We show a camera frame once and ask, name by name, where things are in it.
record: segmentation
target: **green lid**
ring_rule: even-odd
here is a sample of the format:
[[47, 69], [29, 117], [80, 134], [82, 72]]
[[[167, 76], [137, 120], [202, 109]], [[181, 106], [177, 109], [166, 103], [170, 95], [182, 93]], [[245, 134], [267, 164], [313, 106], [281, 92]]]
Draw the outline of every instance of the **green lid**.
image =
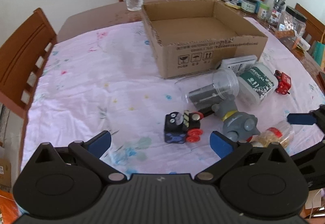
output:
[[266, 10], [269, 10], [269, 6], [267, 4], [264, 4], [263, 2], [260, 3], [260, 7]]

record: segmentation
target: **cardboard box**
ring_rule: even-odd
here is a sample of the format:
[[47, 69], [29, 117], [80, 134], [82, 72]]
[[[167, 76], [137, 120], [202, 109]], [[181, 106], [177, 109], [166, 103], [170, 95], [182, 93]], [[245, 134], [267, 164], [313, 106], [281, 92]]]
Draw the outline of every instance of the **cardboard box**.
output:
[[0, 159], [0, 185], [11, 187], [11, 164], [5, 159]]
[[268, 40], [218, 2], [151, 2], [141, 14], [163, 78], [209, 70], [222, 59], [253, 54], [259, 59]]

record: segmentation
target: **wooden table top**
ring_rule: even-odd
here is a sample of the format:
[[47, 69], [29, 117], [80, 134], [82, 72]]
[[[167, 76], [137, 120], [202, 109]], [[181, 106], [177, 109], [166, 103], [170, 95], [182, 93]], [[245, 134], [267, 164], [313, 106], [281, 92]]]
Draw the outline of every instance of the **wooden table top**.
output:
[[[259, 20], [256, 14], [250, 15], [243, 12], [242, 10], [232, 10], [242, 17], [254, 18], [266, 29], [268, 29], [269, 27], [267, 22]], [[135, 21], [141, 21], [140, 12], [128, 11], [126, 9], [125, 2], [118, 2], [115, 4], [98, 7], [69, 17], [60, 29], [57, 35], [57, 41], [62, 42], [88, 31]], [[307, 52], [302, 52], [300, 50], [294, 49], [291, 50], [291, 53], [301, 62], [303, 67], [306, 69], [306, 71], [310, 74], [310, 76], [314, 79], [314, 81], [318, 84], [318, 86], [324, 93], [325, 88], [323, 87], [321, 80], [318, 76], [318, 73], [322, 71], [320, 66]]]

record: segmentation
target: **orange bag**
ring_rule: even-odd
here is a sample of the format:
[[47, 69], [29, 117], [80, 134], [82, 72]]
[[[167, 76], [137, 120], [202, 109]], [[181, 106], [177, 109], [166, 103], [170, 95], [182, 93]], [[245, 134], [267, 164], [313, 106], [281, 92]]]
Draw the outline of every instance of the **orange bag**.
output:
[[12, 194], [0, 190], [0, 223], [12, 224], [19, 217], [18, 207]]

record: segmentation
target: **ribbed black surface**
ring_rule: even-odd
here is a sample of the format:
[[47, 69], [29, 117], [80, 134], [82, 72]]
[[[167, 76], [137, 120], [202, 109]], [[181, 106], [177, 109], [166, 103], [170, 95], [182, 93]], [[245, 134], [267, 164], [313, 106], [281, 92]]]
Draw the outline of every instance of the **ribbed black surface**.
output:
[[16, 224], [257, 224], [306, 223], [299, 216], [263, 221], [240, 216], [219, 197], [213, 186], [190, 175], [133, 175], [125, 184], [111, 185], [89, 210], [64, 220], [37, 220], [27, 215]]

